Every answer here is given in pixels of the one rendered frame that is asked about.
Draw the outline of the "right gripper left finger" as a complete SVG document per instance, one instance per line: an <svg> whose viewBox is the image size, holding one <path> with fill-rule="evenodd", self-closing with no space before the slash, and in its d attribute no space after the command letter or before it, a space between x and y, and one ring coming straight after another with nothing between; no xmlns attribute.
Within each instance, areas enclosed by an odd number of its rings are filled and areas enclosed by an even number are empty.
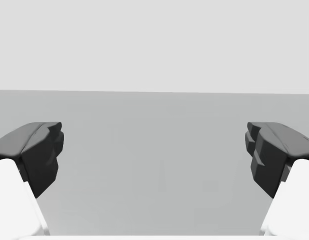
<svg viewBox="0 0 309 240"><path fill-rule="evenodd" d="M56 180L61 122L27 123L0 138L0 237L48 236L37 198Z"/></svg>

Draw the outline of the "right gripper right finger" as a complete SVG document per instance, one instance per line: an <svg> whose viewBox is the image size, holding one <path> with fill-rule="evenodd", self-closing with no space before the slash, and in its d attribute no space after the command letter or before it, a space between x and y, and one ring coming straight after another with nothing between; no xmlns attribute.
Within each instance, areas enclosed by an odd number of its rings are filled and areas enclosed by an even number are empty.
<svg viewBox="0 0 309 240"><path fill-rule="evenodd" d="M309 138L277 122L248 122L253 180L272 202L261 236L309 236Z"/></svg>

